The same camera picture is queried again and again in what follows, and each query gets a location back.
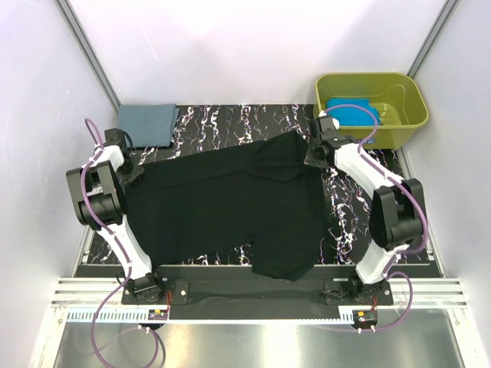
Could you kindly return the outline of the black t shirt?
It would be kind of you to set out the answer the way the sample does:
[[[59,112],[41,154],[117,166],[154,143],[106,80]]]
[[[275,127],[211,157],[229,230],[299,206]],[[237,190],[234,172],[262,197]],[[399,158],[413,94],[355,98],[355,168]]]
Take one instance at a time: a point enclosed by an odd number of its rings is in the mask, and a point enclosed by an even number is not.
[[[307,152],[291,131],[146,164],[126,188],[130,227],[156,266],[249,245],[256,274],[298,280],[318,260],[325,220]]]

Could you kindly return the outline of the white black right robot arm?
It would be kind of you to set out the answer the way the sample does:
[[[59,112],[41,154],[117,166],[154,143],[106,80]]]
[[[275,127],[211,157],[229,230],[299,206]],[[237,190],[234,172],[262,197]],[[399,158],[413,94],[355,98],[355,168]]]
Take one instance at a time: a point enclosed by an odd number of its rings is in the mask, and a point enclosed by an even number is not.
[[[418,253],[426,246],[423,186],[417,179],[404,179],[383,167],[354,138],[342,135],[338,121],[326,112],[311,123],[305,162],[336,167],[354,179],[371,199],[371,243],[348,280],[336,291],[325,292],[336,301],[370,304],[400,257]]]

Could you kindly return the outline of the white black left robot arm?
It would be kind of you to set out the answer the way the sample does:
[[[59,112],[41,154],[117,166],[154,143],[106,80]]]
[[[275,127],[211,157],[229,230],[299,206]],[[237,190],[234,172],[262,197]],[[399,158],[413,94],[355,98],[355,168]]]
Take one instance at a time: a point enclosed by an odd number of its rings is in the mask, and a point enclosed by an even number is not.
[[[159,271],[141,248],[127,218],[124,184],[143,173],[130,158],[132,141],[123,130],[91,132],[95,139],[92,157],[83,166],[66,172],[69,193],[77,220],[94,230],[110,246],[123,267],[124,293],[137,301],[157,304],[167,293]]]

